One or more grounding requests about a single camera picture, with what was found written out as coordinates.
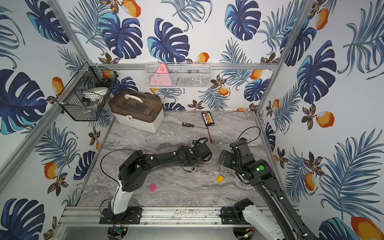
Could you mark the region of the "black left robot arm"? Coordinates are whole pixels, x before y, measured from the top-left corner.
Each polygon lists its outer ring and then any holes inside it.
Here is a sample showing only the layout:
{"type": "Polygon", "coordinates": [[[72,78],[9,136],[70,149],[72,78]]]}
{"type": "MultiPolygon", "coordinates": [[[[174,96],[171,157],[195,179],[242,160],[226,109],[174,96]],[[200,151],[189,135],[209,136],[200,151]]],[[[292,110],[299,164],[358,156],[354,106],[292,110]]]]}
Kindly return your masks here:
{"type": "Polygon", "coordinates": [[[191,146],[180,145],[176,150],[161,154],[144,154],[134,151],[119,167],[116,193],[108,210],[113,217],[125,213],[134,191],[141,188],[147,176],[155,171],[181,167],[191,173],[195,168],[208,162],[213,154],[207,146],[208,138],[194,140],[191,146]]]}

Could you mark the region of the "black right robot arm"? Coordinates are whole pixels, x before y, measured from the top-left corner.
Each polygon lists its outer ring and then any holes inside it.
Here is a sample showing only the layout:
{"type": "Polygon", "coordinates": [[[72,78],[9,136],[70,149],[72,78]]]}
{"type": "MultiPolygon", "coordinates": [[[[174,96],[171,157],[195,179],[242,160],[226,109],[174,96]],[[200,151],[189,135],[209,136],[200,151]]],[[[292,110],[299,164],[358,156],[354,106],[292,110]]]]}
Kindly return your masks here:
{"type": "Polygon", "coordinates": [[[316,240],[317,236],[287,199],[270,165],[263,159],[255,159],[249,143],[249,140],[239,136],[230,144],[230,151],[222,151],[219,163],[235,171],[241,182],[252,186],[260,194],[275,221],[258,211],[248,199],[237,203],[238,220],[249,223],[268,240],[316,240]]]}

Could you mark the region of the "pink lego brick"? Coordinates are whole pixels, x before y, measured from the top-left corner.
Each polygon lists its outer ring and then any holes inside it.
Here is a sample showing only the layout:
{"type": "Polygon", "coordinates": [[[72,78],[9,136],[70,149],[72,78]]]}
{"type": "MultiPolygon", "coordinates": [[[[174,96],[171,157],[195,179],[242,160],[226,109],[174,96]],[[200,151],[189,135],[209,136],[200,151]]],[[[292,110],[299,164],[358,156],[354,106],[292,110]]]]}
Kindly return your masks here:
{"type": "Polygon", "coordinates": [[[157,190],[157,186],[155,184],[152,184],[152,185],[149,186],[149,189],[150,189],[151,192],[154,192],[154,191],[157,190]]]}

